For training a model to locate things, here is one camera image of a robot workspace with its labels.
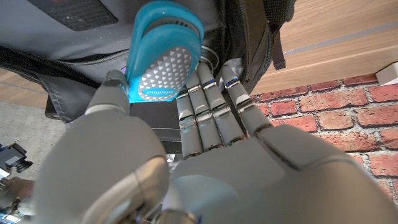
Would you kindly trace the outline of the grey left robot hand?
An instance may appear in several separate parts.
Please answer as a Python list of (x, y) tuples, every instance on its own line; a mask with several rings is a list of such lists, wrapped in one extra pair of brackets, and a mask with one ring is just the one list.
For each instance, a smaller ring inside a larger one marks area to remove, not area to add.
[(126, 77), (110, 71), (42, 163), (34, 222), (397, 222), (394, 202), (351, 156), (272, 126), (230, 66), (222, 78), (250, 137), (169, 169), (155, 132), (127, 113)]

